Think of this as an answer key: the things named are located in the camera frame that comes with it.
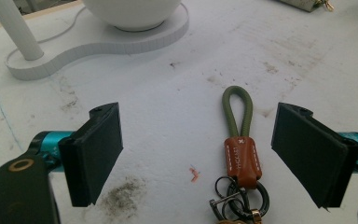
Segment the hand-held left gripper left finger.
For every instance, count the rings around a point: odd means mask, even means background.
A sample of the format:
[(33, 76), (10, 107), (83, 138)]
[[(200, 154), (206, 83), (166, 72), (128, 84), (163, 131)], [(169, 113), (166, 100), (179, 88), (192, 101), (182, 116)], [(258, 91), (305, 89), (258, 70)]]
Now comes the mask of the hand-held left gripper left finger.
[(72, 206), (95, 204), (123, 150), (119, 104), (97, 106), (76, 131), (43, 131), (30, 144), (51, 172), (65, 173)]

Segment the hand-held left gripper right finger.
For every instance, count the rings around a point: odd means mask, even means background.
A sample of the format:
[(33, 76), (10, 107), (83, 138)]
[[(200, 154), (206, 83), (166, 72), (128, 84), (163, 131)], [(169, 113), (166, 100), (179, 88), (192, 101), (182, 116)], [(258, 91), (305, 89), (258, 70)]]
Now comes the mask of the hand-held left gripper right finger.
[(272, 149), (318, 207), (339, 207), (351, 175), (358, 173), (358, 132), (337, 133), (313, 112), (279, 103)]

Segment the green rope keychain with leather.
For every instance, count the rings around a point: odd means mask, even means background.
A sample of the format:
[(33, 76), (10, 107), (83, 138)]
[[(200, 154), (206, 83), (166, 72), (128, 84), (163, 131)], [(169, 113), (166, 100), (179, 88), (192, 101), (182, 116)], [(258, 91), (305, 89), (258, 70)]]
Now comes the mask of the green rope keychain with leather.
[[(230, 97), (238, 96), (244, 112), (238, 128), (230, 104)], [(262, 176), (255, 141), (250, 137), (253, 101), (242, 87), (230, 86), (222, 96), (223, 112), (227, 121), (228, 138), (224, 142), (227, 174), (214, 183), (218, 200), (209, 204), (217, 218), (216, 224), (263, 224), (270, 200), (259, 179)]]

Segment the white stand base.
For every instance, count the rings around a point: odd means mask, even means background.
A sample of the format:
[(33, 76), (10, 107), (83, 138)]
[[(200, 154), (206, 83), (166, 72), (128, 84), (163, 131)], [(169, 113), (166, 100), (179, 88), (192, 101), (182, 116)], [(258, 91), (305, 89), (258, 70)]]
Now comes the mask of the white stand base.
[(168, 47), (186, 34), (189, 25), (183, 4), (159, 26), (141, 32), (127, 32), (100, 21), (80, 3), (42, 10), (24, 19), (44, 55), (25, 60), (0, 27), (0, 76), (25, 81), (48, 77), (92, 55), (133, 55)]

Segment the grey object with gold clasp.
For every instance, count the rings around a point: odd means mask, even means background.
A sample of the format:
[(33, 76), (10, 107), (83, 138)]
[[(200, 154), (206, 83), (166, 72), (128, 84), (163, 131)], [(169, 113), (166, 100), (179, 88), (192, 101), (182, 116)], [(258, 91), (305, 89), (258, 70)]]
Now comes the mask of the grey object with gold clasp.
[(298, 9), (312, 12), (319, 7), (325, 7), (328, 11), (332, 12), (335, 10), (329, 0), (279, 0), (280, 2), (296, 7)]

